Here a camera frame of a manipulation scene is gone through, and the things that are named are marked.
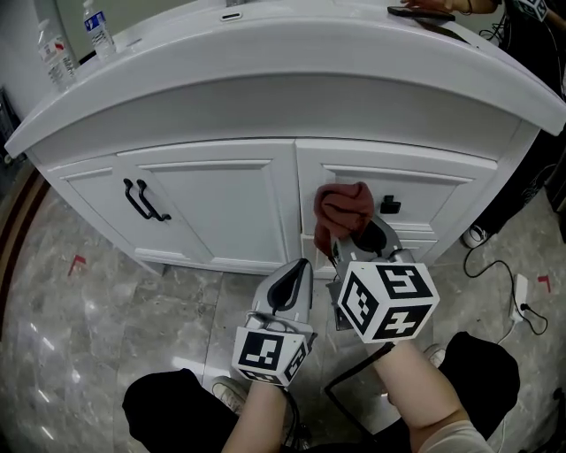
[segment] red cloth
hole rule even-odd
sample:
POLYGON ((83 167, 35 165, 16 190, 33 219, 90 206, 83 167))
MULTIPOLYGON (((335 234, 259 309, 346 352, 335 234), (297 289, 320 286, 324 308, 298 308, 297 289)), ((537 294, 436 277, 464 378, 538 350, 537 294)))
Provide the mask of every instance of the red cloth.
POLYGON ((364 182, 326 184, 315 196, 315 245, 332 258, 330 236, 361 234, 373 217, 373 197, 364 182))

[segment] white power adapter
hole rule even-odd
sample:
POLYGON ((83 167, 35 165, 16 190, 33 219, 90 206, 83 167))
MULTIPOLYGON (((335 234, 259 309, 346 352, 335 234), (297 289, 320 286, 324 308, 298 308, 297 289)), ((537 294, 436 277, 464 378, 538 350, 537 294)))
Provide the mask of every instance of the white power adapter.
POLYGON ((521 305, 527 303, 528 289, 529 281, 524 275, 518 273, 515 276, 515 301, 511 301, 509 309, 509 317, 513 323, 524 320, 524 310, 521 310, 521 305))

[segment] plastic water bottle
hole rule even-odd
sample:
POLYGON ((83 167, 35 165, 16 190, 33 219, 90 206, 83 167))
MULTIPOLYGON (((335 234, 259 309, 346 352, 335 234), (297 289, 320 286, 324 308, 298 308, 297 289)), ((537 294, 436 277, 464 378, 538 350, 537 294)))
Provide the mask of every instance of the plastic water bottle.
POLYGON ((75 82, 73 60, 63 36, 50 28, 49 19, 39 24, 37 48, 51 81, 58 90, 63 92, 73 85, 75 82))
POLYGON ((110 55, 116 53, 114 40, 106 26, 106 18, 102 11, 95 8, 94 0, 87 0, 82 5, 85 7, 83 19, 88 37, 92 42, 96 55, 104 61, 110 55))

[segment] standing person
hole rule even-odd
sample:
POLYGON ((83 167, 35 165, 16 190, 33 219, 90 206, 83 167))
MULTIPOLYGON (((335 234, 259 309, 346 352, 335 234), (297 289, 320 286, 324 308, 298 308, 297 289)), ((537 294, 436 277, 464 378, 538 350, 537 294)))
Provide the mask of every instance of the standing person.
MULTIPOLYGON (((402 419, 373 441, 309 451, 493 453, 486 439, 515 406, 519 391, 518 366, 503 347, 459 333, 439 369, 411 342, 399 342, 373 366, 402 419)), ((222 378, 212 393, 189 370, 144 376, 122 404, 130 434, 150 453, 293 451, 281 447, 287 407, 281 389, 255 381, 246 398, 237 382, 222 378)))
MULTIPOLYGON (((401 0, 409 7, 489 14, 505 2, 503 40, 500 48, 544 81, 562 99, 562 78, 566 61, 566 4, 545 0, 548 8, 543 22, 526 15, 513 0, 401 0)), ((543 187, 566 145, 566 133, 554 137, 540 131, 515 173, 463 234, 463 242, 475 248, 499 233, 505 223, 529 203, 543 187)))

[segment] smartphone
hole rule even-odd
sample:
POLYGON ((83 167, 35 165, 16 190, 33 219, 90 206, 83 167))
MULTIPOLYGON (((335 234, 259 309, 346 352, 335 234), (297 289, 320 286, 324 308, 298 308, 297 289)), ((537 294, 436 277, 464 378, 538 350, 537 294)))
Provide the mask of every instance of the smartphone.
POLYGON ((456 20, 454 14, 444 11, 426 10, 424 8, 407 8, 405 6, 387 6, 387 12, 394 16, 412 19, 456 20))

